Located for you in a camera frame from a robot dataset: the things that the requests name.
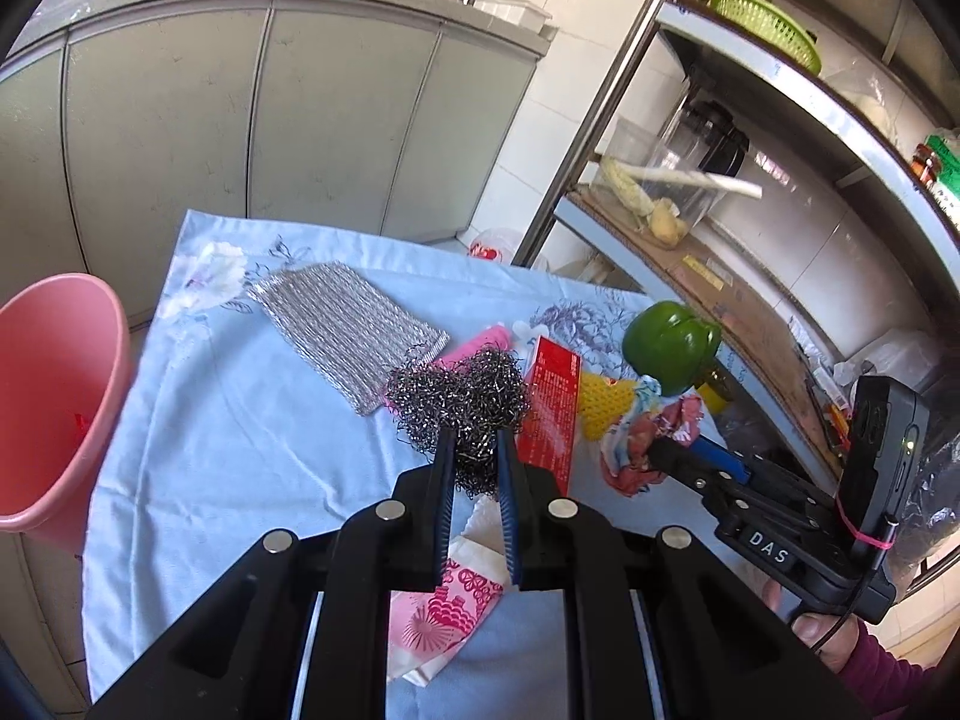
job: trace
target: metal screw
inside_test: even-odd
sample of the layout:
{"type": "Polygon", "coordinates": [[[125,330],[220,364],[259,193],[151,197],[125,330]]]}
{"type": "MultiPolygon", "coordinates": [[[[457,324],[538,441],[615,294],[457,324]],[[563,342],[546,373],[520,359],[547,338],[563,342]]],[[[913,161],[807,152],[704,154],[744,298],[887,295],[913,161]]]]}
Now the metal screw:
{"type": "Polygon", "coordinates": [[[380,519],[385,519],[389,522],[392,519],[400,519],[400,517],[403,517],[407,512],[407,508],[404,504],[400,503],[400,501],[387,498],[385,501],[380,501],[373,512],[376,512],[376,515],[380,517],[380,519]]]}
{"type": "Polygon", "coordinates": [[[693,543],[693,536],[690,536],[690,531],[686,528],[680,528],[679,525],[664,528],[661,538],[664,540],[664,544],[673,549],[686,549],[693,543]]]}
{"type": "Polygon", "coordinates": [[[546,511],[558,519],[570,519],[570,517],[576,517],[579,508],[569,498],[554,498],[547,505],[546,511]]]}
{"type": "Polygon", "coordinates": [[[263,548],[271,555],[277,552],[285,552],[293,546],[294,538],[286,531],[270,531],[263,536],[263,548]]]}

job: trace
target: light blue tablecloth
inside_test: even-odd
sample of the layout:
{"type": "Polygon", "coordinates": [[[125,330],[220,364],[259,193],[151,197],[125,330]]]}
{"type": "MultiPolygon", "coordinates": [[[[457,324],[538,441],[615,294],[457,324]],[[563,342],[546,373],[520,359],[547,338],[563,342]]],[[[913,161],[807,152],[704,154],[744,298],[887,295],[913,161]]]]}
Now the light blue tablecloth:
{"type": "MultiPolygon", "coordinates": [[[[545,323],[607,375],[629,375],[619,342],[650,304],[406,242],[189,213],[90,506],[83,639],[94,699],[262,533],[334,530],[426,461],[397,440],[387,410],[356,415],[246,298],[268,271],[328,260],[448,331],[451,347],[496,322],[545,323]]],[[[717,439],[709,418],[702,428],[717,439]]],[[[578,448],[571,497],[640,533],[685,524],[742,568],[691,491],[667,480],[627,499],[597,463],[595,445],[578,448]]],[[[458,495],[453,533],[471,508],[458,495]]],[[[508,593],[431,685],[390,685],[388,717],[563,718],[565,702],[562,597],[508,593]]]]}

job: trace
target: red cardboard box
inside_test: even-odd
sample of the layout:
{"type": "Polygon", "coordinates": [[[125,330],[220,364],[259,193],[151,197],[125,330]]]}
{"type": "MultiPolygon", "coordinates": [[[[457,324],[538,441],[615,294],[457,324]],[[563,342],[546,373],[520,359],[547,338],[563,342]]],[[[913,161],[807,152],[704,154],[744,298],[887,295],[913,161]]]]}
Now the red cardboard box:
{"type": "Polygon", "coordinates": [[[566,495],[580,391],[580,356],[550,338],[538,338],[527,383],[531,409],[517,437],[517,456],[522,463],[552,471],[560,494],[566,495]]]}

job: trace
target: floor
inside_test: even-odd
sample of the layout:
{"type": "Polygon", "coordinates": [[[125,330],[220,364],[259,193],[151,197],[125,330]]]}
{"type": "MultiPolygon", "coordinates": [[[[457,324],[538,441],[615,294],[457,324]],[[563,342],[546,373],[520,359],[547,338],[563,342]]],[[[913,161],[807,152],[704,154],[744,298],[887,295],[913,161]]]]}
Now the floor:
{"type": "MultiPolygon", "coordinates": [[[[434,244],[441,250],[466,253],[459,241],[434,244]]],[[[146,328],[131,335],[131,355],[139,360],[146,328]]],[[[960,543],[960,533],[938,553],[945,554],[960,543]]],[[[86,661],[83,652],[83,633],[80,628],[80,561],[46,545],[23,539],[26,562],[35,586],[37,600],[50,634],[74,682],[89,702],[86,683],[86,661]]],[[[960,623],[960,568],[928,586],[888,613],[874,633],[885,646],[898,656],[907,656],[924,665],[934,664],[949,645],[953,632],[960,623]],[[935,628],[933,637],[924,635],[935,628]]],[[[43,694],[43,685],[36,685],[43,694]]],[[[85,712],[59,714],[62,720],[83,720],[85,712]]]]}

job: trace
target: white plastic box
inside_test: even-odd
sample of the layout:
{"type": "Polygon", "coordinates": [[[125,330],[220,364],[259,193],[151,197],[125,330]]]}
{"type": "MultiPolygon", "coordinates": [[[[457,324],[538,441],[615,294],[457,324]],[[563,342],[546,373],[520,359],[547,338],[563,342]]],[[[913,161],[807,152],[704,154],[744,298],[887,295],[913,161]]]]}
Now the white plastic box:
{"type": "Polygon", "coordinates": [[[526,0],[474,0],[473,7],[534,32],[543,29],[551,18],[544,9],[526,0]]]}

